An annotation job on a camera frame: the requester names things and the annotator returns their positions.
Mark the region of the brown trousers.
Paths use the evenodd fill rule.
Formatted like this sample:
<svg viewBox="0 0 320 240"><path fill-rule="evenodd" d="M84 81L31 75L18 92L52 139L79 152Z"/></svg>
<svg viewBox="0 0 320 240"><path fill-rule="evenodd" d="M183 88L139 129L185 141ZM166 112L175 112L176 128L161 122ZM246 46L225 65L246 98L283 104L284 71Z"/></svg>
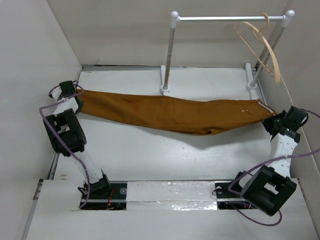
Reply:
<svg viewBox="0 0 320 240"><path fill-rule="evenodd" d="M85 90L82 113L105 120L190 135L217 135L276 112L260 99L210 101Z"/></svg>

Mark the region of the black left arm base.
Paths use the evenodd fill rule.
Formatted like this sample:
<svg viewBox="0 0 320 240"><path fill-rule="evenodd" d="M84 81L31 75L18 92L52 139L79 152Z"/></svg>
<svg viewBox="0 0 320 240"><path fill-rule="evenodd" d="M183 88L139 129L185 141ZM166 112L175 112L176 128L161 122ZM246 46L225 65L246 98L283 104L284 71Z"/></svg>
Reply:
<svg viewBox="0 0 320 240"><path fill-rule="evenodd" d="M127 209L127 188L126 181L111 181L111 189L107 192L90 193L87 198L87 185L78 187L81 192L79 207L81 210L107 210L122 211Z"/></svg>

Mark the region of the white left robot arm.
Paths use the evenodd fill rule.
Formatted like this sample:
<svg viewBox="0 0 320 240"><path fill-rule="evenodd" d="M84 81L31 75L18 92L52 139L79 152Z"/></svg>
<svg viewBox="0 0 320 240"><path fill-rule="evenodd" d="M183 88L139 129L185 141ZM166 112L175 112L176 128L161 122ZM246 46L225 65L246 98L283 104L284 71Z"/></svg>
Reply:
<svg viewBox="0 0 320 240"><path fill-rule="evenodd" d="M39 112L53 150L72 160L85 177L86 182L78 189L92 199L107 198L112 186L107 175L92 160L86 150L87 139L77 118L84 102L79 99L84 90L77 81L64 81L49 91L48 96L55 100L51 107L55 110L45 116L41 107Z"/></svg>

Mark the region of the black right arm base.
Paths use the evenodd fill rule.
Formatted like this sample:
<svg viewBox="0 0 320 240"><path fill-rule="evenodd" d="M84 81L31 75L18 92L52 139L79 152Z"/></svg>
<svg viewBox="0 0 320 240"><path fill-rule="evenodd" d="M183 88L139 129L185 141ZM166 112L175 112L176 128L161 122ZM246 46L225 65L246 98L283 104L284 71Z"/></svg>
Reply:
<svg viewBox="0 0 320 240"><path fill-rule="evenodd" d="M253 209L250 204L242 199L239 195L228 190L231 181L219 180L215 181L215 189L212 195L216 197L218 210L248 210Z"/></svg>

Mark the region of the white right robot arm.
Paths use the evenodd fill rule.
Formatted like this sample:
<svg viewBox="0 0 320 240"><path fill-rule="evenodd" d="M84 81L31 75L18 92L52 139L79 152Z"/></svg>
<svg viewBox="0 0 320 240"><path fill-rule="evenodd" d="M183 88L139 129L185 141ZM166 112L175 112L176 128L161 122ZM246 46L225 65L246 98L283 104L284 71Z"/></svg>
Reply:
<svg viewBox="0 0 320 240"><path fill-rule="evenodd" d="M262 121L270 134L271 162L257 167L257 172L246 182L243 179L231 184L232 193L246 200L268 216L273 216L292 196L297 184L291 180L290 166L293 151L300 142L298 129L309 115L301 108L291 106Z"/></svg>

